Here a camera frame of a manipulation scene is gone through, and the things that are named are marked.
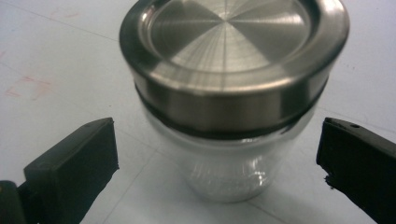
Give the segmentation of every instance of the jar body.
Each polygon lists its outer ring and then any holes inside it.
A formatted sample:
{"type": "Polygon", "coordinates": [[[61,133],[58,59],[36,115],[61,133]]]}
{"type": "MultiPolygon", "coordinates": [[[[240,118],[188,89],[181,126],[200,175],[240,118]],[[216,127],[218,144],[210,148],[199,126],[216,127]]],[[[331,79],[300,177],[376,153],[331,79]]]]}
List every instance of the jar body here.
{"type": "Polygon", "coordinates": [[[238,140],[190,136],[166,127],[148,111],[146,115],[163,138],[163,154],[174,162],[188,184],[207,199],[231,203],[250,199],[271,183],[314,109],[277,132],[238,140]]]}

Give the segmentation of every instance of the brushed metal lid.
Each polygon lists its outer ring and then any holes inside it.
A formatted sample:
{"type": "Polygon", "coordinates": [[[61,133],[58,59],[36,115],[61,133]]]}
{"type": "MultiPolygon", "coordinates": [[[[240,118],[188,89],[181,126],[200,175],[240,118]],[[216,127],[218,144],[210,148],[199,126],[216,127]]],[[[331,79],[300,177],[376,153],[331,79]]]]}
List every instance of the brushed metal lid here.
{"type": "Polygon", "coordinates": [[[288,126],[311,108],[348,29],[338,0],[139,0],[120,47],[162,122],[241,138],[288,126]]]}

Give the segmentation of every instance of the white table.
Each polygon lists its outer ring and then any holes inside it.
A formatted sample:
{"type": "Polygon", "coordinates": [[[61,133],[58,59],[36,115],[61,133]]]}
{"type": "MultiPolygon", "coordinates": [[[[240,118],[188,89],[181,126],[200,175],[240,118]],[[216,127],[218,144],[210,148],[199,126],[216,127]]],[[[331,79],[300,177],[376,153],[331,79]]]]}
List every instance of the white table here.
{"type": "Polygon", "coordinates": [[[161,152],[118,42],[135,1],[0,0],[0,179],[82,124],[115,120],[120,170],[82,223],[374,223],[324,182],[321,123],[345,119],[396,142],[396,1],[345,0],[346,47],[316,115],[263,195],[244,203],[197,197],[161,152]]]}

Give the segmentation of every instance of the white surface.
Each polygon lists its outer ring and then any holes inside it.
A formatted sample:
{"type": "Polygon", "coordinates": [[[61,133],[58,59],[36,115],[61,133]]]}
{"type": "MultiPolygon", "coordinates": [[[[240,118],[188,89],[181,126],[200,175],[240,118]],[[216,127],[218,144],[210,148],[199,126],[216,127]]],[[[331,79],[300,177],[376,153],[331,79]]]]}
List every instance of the white surface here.
{"type": "Polygon", "coordinates": [[[330,190],[315,158],[325,117],[396,142],[396,2],[345,0],[347,45],[318,111],[275,182],[245,203],[195,196],[157,151],[120,54],[120,24],[135,1],[0,0],[0,179],[82,124],[115,120],[120,170],[82,223],[374,223],[330,190]]]}

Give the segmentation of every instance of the jar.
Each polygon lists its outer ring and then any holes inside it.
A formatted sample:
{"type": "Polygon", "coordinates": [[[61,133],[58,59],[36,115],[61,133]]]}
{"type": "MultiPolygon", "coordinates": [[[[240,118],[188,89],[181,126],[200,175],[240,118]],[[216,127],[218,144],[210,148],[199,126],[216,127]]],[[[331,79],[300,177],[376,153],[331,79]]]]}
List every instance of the jar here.
{"type": "Polygon", "coordinates": [[[347,41],[337,0],[138,1],[120,29],[164,155],[218,202],[260,194],[347,41]]]}

